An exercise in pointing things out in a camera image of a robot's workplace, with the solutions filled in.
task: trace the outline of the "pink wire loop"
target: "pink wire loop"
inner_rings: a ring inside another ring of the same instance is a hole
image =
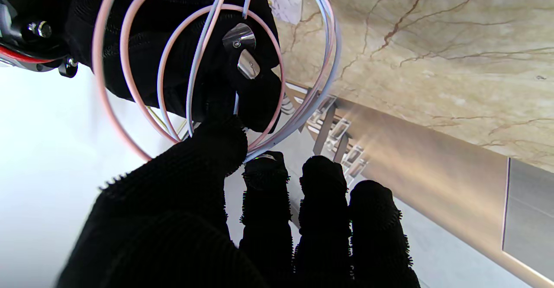
[[[299,108],[294,112],[293,116],[289,119],[289,121],[287,122],[287,124],[285,124],[283,127],[281,127],[281,130],[284,130],[285,128],[288,127],[289,123],[290,122],[293,122],[301,113],[302,111],[307,108],[309,106],[310,103],[307,103],[307,101],[311,101],[312,100],[312,97],[317,93],[318,89],[320,88],[321,84],[322,84],[322,81],[324,80],[324,73],[325,73],[325,70],[328,68],[329,66],[329,63],[331,61],[331,53],[333,53],[333,49],[335,47],[335,34],[334,34],[334,28],[335,27],[335,15],[333,14],[333,10],[331,8],[331,4],[329,2],[329,0],[324,0],[323,1],[325,4],[327,4],[327,6],[329,6],[329,26],[331,26],[329,29],[329,31],[331,32],[331,35],[330,35],[330,43],[331,43],[331,46],[330,46],[330,50],[329,52],[325,53],[325,57],[324,57],[324,63],[323,63],[323,66],[321,67],[321,72],[319,74],[319,76],[317,77],[317,80],[315,81],[315,84],[313,85],[313,89],[310,90],[310,92],[308,93],[308,95],[304,98],[304,103],[302,103]],[[254,148],[248,148],[249,150],[257,150],[259,148],[261,148],[263,145],[265,145],[266,142],[263,142],[262,144],[260,144],[259,146],[256,146]]]
[[[186,20],[184,20],[177,27],[177,29],[175,29],[174,33],[171,35],[171,37],[168,40],[168,42],[166,44],[166,47],[164,49],[164,53],[162,53],[162,58],[160,60],[160,68],[158,70],[158,88],[163,88],[164,87],[164,67],[167,63],[169,54],[171,52],[172,47],[174,46],[175,41],[177,40],[179,35],[182,33],[184,28],[186,28],[188,26],[188,24],[190,24],[192,21],[194,21],[195,19],[200,17],[202,14],[208,13],[210,8],[211,8],[211,6],[206,6],[202,9],[192,13]],[[242,12],[243,7],[235,6],[233,4],[222,4],[222,10],[236,10],[236,11]],[[273,35],[273,32],[271,31],[269,26],[267,26],[267,24],[258,15],[256,15],[254,12],[248,10],[248,16],[250,16],[251,18],[253,18],[253,20],[258,22],[261,25],[261,27],[263,27],[264,30],[267,32],[267,35],[269,35],[269,38],[271,39],[271,43],[273,43],[273,46],[275,47],[275,51],[277,52],[277,57],[279,58],[279,64],[281,66],[281,79],[285,79],[285,71],[284,71],[284,68],[283,68],[283,57],[281,56],[281,48],[279,47],[279,43],[277,42],[277,38],[275,37],[275,35]],[[283,100],[283,97],[285,95],[285,87],[286,86],[287,86],[287,84],[285,83],[285,81],[281,81],[281,93],[279,95],[280,96],[279,100]],[[160,96],[163,99],[163,96],[164,96],[163,91],[160,91]],[[162,106],[161,107],[162,115],[167,116],[167,109],[165,107],[165,104],[161,103],[161,106]],[[267,134],[269,133],[269,130],[271,130],[271,128],[273,127],[273,125],[277,121],[277,117],[279,116],[280,109],[281,109],[281,107],[279,105],[277,105],[277,109],[275,110],[275,113],[273,113],[273,117],[271,118],[271,122],[269,122],[269,124],[267,125],[267,128],[265,129],[265,131],[254,142],[252,142],[252,144],[250,144],[248,146],[249,150],[251,150],[254,146],[256,146],[256,144],[258,144],[258,142],[260,142],[265,136],[267,136]]]
[[[142,100],[140,93],[138,92],[138,89],[136,87],[135,81],[132,76],[132,71],[130,67],[129,62],[129,35],[131,31],[131,24],[133,22],[134,17],[136,16],[140,6],[144,3],[145,0],[133,0],[133,3],[131,6],[129,6],[129,10],[127,10],[127,14],[125,15],[125,19],[123,20],[123,26],[121,30],[121,39],[120,39],[120,45],[119,50],[121,52],[121,64],[123,68],[123,75],[125,76],[127,85],[129,87],[129,91],[131,92],[131,95],[133,96],[133,99],[135,99],[136,104],[139,106],[142,114],[146,117],[146,119],[150,122],[150,124],[161,134],[164,136],[164,138],[167,138],[174,144],[179,142],[178,139],[175,139],[174,137],[170,136],[166,131],[164,131],[154,120],[154,118],[151,116],[151,114],[148,112],[146,105],[144,104],[144,101]],[[221,0],[220,4],[218,4],[218,8],[216,9],[216,12],[214,14],[214,21],[211,23],[208,29],[208,33],[206,34],[206,40],[204,41],[204,44],[202,46],[202,53],[207,45],[207,42],[210,38],[211,32],[213,30],[213,27],[215,26],[216,22],[216,16],[219,14],[219,10],[237,10],[239,12],[242,12],[243,7],[241,6],[234,6],[232,4],[222,4],[223,0]],[[113,108],[111,107],[111,104],[109,103],[109,99],[107,97],[106,89],[105,89],[105,75],[103,70],[103,38],[105,35],[105,27],[107,24],[107,18],[109,15],[109,12],[113,6],[114,0],[103,0],[102,4],[100,6],[99,14],[97,17],[97,22],[94,27],[94,33],[93,33],[93,71],[95,73],[96,79],[97,79],[97,88],[100,91],[100,99],[103,104],[103,107],[110,119],[110,122],[112,122],[113,126],[117,130],[119,136],[123,138],[123,141],[126,142],[133,151],[136,152],[137,155],[141,156],[144,160],[150,160],[151,157],[144,152],[137,144],[136,142],[129,136],[127,131],[125,131],[125,128],[121,125],[117,117],[115,116],[115,113],[113,111]],[[192,14],[190,17],[188,17],[183,23],[177,28],[180,29],[178,33],[174,32],[172,35],[172,38],[170,41],[168,41],[168,44],[166,45],[166,50],[164,50],[164,56],[162,56],[162,60],[160,63],[160,67],[158,69],[158,79],[161,79],[161,83],[163,85],[163,70],[165,68],[165,64],[167,61],[167,56],[169,55],[169,52],[171,51],[171,47],[173,46],[175,40],[177,39],[178,35],[186,28],[192,20],[198,18],[201,14],[205,14],[209,11],[211,6],[207,6],[206,8],[202,9],[202,12],[197,11],[194,14]],[[279,43],[277,42],[277,38],[273,35],[273,32],[271,32],[271,29],[263,22],[263,20],[258,17],[256,14],[254,14],[251,11],[248,11],[249,16],[251,16],[254,20],[256,20],[268,33],[273,45],[275,46],[275,50],[277,51],[277,55],[279,57],[279,63],[281,66],[281,93],[280,93],[280,100],[283,100],[283,96],[285,93],[285,76],[284,76],[284,68],[283,68],[283,59],[281,57],[281,50],[279,47]],[[165,116],[167,116],[167,110],[165,107],[165,104],[161,105],[162,112]],[[270,124],[267,126],[266,130],[249,146],[249,150],[256,146],[267,134],[269,133],[269,130],[271,130],[271,127],[275,124],[277,117],[279,116],[279,110],[280,110],[280,103],[277,103],[277,108],[275,110],[275,113],[273,115],[273,118],[271,118]],[[172,129],[172,132],[175,132],[174,127],[170,124],[170,129]]]

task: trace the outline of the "black mechanical device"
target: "black mechanical device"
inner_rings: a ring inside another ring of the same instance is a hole
[[[71,0],[0,0],[0,64],[74,77],[65,22]]]

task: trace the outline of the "brown marble vein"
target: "brown marble vein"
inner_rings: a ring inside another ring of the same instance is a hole
[[[332,93],[554,172],[554,0],[330,0],[343,53]],[[311,85],[313,0],[279,22],[287,77]]]

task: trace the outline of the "bolt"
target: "bolt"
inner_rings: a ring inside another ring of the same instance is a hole
[[[52,36],[52,28],[44,20],[41,22],[30,23],[27,28],[34,33],[34,35],[42,38],[50,38]]]
[[[78,64],[79,63],[73,57],[68,58],[68,65],[71,67],[77,67]]]

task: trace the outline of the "black knit glove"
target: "black knit glove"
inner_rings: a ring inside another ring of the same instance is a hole
[[[392,191],[362,181],[352,189],[349,211],[356,280],[375,287],[419,288]]]
[[[102,0],[73,0],[69,7],[67,44],[71,55],[80,63],[91,67],[91,45],[93,28]],[[119,35],[123,18],[132,0],[116,0],[111,10],[104,40],[104,69],[106,87],[116,96],[133,100],[123,77],[119,58]],[[147,106],[159,107],[156,89],[158,65],[167,40],[175,28],[190,14],[204,6],[209,6],[214,0],[146,0],[137,13],[129,40],[129,57],[131,71],[137,89]],[[243,6],[244,0],[225,0],[225,3]],[[275,21],[267,0],[251,0],[250,9],[260,16],[277,36]],[[192,59],[198,45],[200,33],[206,15],[193,21],[177,39],[169,55],[164,76],[164,96],[169,112],[185,116],[185,101]],[[224,50],[222,38],[238,23],[251,27],[256,37],[256,60],[269,70],[279,64],[273,44],[265,30],[251,18],[243,19],[237,11],[222,10],[217,19],[202,61],[196,75],[193,95],[192,120],[203,122],[214,112],[232,114],[235,91],[230,84],[225,66],[228,63],[228,53]],[[254,111],[241,111],[239,116],[246,126],[254,131],[262,132],[271,120],[279,101],[279,85],[272,79],[271,85],[263,88],[240,91],[241,107],[252,105],[248,101],[260,99],[262,107]]]
[[[248,150],[248,140],[237,116],[210,118],[194,130],[191,142],[200,147],[198,152],[211,164],[209,168],[225,176],[242,165]]]

